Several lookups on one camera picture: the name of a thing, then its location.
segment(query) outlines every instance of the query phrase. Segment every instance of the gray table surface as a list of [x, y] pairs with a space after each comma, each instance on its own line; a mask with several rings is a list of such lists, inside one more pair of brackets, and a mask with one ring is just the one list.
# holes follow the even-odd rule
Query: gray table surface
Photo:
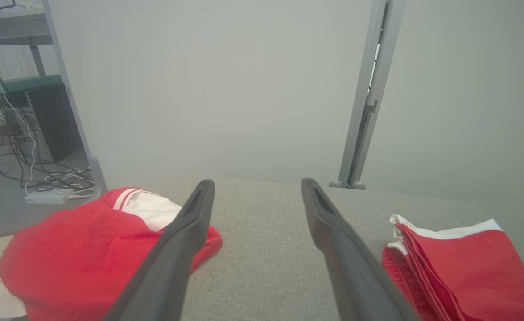
[[[183, 205], [198, 182], [174, 178], [141, 187]], [[400, 214], [432, 230], [494, 218], [524, 262], [524, 220], [514, 215], [475, 202], [324, 190], [379, 261], [393, 240], [388, 219]], [[307, 228], [300, 185], [215, 179], [211, 225], [223, 247], [190, 277], [183, 320], [339, 318], [325, 260]]]

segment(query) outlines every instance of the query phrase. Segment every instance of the white power strip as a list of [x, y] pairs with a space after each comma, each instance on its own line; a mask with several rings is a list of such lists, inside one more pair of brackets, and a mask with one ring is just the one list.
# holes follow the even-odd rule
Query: white power strip
[[68, 201], [68, 194], [72, 189], [58, 189], [61, 193], [56, 193], [54, 190], [38, 193], [36, 191], [24, 197], [28, 204], [64, 204]]

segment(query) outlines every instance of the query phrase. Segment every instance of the folded garment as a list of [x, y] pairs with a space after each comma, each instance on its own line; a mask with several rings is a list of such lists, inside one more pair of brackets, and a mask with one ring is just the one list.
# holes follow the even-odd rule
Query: folded garment
[[[55, 213], [13, 237], [0, 260], [3, 286], [31, 321], [99, 321], [179, 211], [166, 198], [131, 188]], [[221, 246], [210, 226], [191, 273]]]
[[524, 320], [524, 265], [496, 221], [439, 232], [390, 221], [383, 266], [424, 320]]

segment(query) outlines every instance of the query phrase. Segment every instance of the desk leg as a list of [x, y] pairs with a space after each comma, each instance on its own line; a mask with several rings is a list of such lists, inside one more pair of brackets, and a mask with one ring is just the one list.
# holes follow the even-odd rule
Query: desk leg
[[38, 49], [37, 45], [30, 45], [30, 51], [32, 52], [36, 69], [38, 69], [38, 75], [45, 76], [46, 71], [44, 70], [44, 64], [42, 64], [42, 57], [40, 57], [40, 49]]

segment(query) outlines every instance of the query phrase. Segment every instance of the red fabric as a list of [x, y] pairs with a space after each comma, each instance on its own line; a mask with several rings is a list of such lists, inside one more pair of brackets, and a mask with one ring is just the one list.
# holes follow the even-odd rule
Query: red fabric
[[524, 265], [506, 233], [455, 239], [397, 223], [408, 255], [385, 247], [383, 265], [425, 320], [524, 320]]
[[[5, 249], [0, 275], [31, 321], [103, 319], [160, 237], [141, 218], [114, 210], [115, 192], [18, 232]], [[192, 272], [221, 246], [210, 226]]]

